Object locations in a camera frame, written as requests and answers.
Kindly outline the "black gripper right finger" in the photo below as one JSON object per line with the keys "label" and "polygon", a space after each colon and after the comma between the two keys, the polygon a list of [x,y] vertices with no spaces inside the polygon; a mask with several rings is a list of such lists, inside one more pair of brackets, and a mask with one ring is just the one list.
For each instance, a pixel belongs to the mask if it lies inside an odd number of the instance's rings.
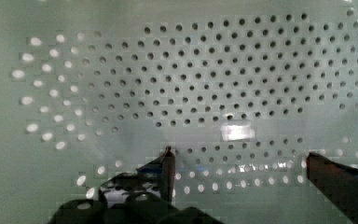
{"label": "black gripper right finger", "polygon": [[353,224],[358,224],[358,168],[316,152],[306,158],[307,179]]}

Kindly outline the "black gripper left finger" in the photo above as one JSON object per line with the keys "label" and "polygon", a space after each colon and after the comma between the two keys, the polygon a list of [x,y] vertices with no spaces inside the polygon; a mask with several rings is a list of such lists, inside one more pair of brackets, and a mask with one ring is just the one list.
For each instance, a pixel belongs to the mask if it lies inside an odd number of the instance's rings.
{"label": "black gripper left finger", "polygon": [[134,172],[115,175],[101,184],[98,198],[107,207],[124,203],[134,193],[151,193],[160,199],[171,202],[175,178],[175,155],[172,147],[156,159],[137,168]]}

